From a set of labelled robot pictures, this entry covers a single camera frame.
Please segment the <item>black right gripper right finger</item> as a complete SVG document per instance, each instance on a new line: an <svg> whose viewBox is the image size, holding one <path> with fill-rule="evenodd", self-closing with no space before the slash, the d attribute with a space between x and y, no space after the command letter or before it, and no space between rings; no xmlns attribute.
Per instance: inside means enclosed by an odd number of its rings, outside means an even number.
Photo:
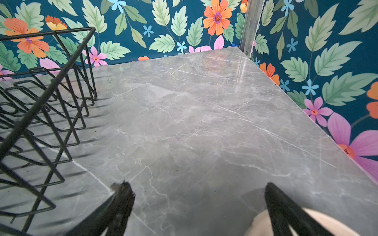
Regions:
<svg viewBox="0 0 378 236"><path fill-rule="evenodd" d="M274 183L269 182L266 185L264 197L273 235L292 236L292 231L299 236L332 235Z"/></svg>

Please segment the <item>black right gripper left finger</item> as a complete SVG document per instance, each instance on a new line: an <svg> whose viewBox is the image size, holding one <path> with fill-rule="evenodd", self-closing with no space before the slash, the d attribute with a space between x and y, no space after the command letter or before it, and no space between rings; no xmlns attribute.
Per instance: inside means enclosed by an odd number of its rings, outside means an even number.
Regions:
<svg viewBox="0 0 378 236"><path fill-rule="evenodd" d="M114 183L115 192L67 236L123 236L135 203L130 183Z"/></svg>

